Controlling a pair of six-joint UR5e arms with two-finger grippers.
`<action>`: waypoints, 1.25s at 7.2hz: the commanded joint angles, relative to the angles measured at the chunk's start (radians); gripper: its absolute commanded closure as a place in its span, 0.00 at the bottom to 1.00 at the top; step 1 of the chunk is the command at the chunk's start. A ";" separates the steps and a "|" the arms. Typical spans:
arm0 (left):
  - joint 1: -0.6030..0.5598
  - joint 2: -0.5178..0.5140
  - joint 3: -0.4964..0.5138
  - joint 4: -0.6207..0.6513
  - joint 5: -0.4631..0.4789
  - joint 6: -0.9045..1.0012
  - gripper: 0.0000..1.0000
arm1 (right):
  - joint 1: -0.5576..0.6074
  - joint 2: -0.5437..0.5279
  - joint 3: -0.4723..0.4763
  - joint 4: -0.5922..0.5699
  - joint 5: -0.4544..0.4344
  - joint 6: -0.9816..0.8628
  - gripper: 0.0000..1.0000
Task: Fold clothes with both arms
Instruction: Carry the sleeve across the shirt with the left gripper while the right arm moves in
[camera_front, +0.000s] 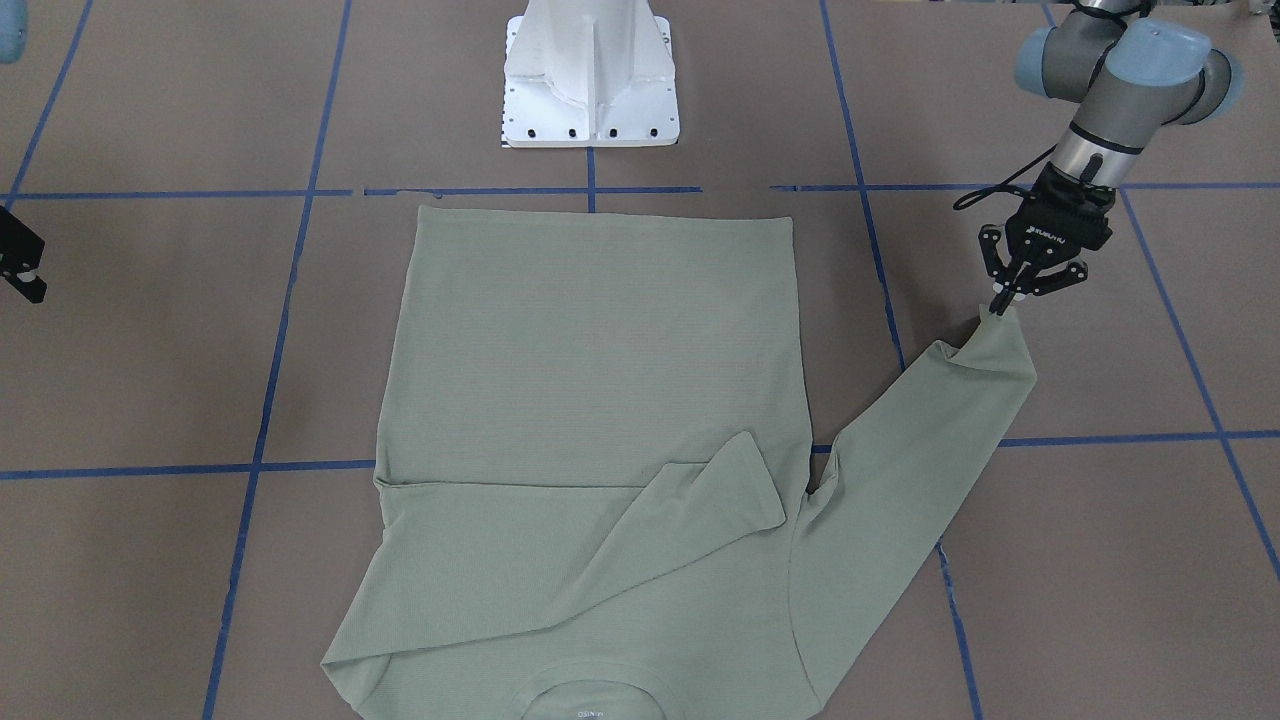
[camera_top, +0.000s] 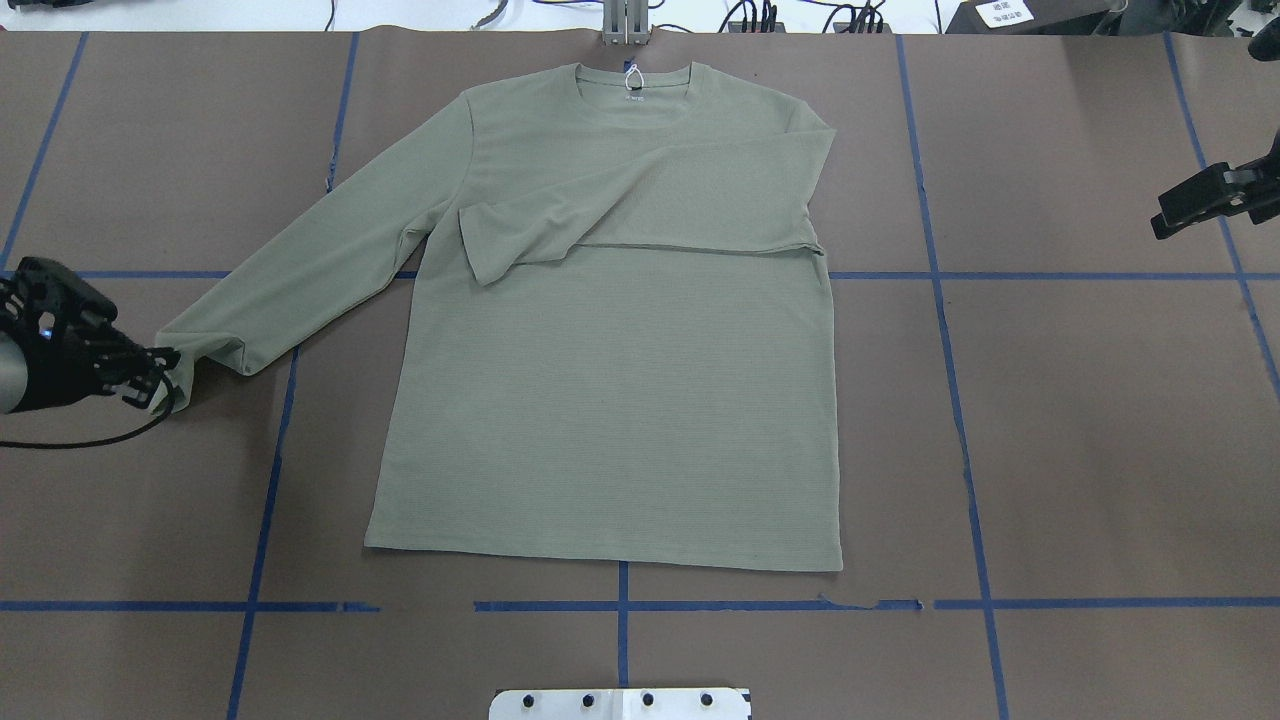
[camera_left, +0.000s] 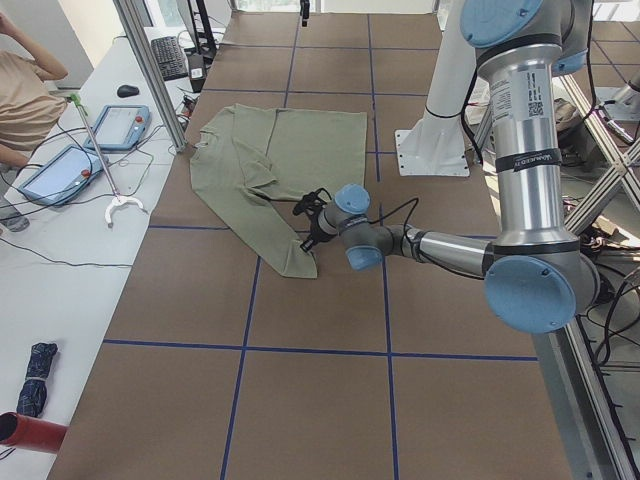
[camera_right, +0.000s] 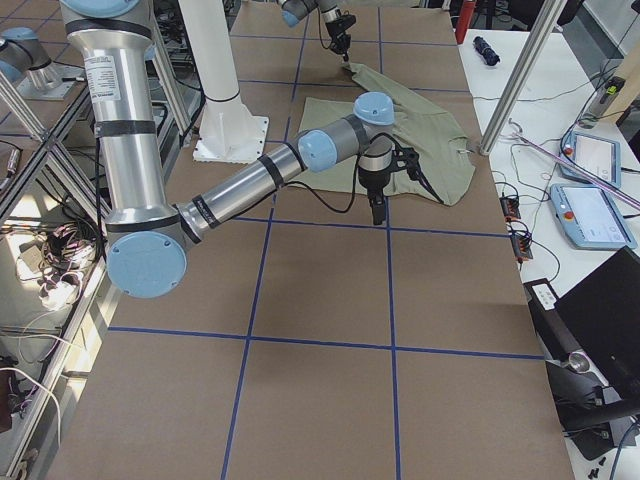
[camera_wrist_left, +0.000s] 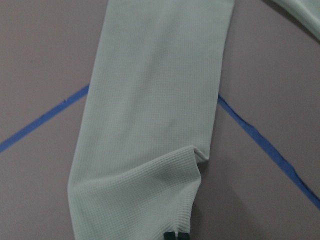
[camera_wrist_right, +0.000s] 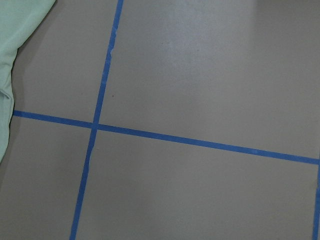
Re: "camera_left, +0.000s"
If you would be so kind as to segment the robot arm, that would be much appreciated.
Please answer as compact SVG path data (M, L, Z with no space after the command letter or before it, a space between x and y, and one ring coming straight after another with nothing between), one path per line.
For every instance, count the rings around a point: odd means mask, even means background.
M350 184L329 201L314 191L297 202L294 213L310 222L302 249L339 238L355 270L398 255L480 279L494 314L523 332L572 321L595 300L599 278L565 225L552 80L585 65L592 9L589 1L466 1L450 14L448 31L489 85L497 238L376 226L366 215L368 192Z

